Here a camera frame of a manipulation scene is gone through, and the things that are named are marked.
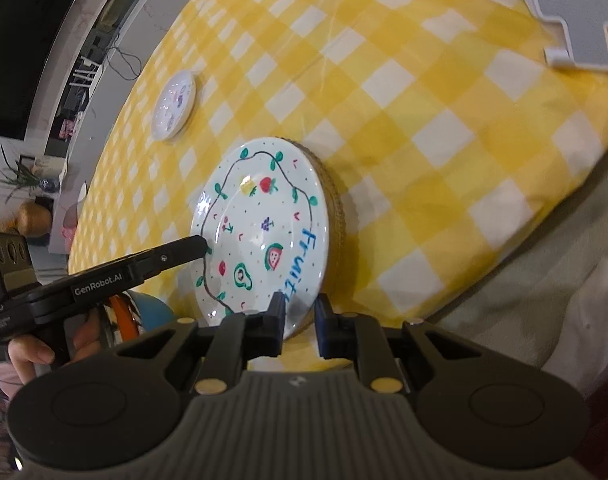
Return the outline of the person left hand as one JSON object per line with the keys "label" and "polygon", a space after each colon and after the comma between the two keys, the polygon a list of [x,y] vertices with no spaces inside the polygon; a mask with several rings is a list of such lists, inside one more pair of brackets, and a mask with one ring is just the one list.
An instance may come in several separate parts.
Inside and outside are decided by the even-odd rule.
{"label": "person left hand", "polygon": [[[108,348],[106,329],[98,309],[92,310],[72,337],[73,357],[71,362],[90,358]],[[23,386],[36,377],[35,365],[50,365],[54,362],[54,350],[31,335],[14,338],[8,344],[10,363],[0,378],[13,386]]]}

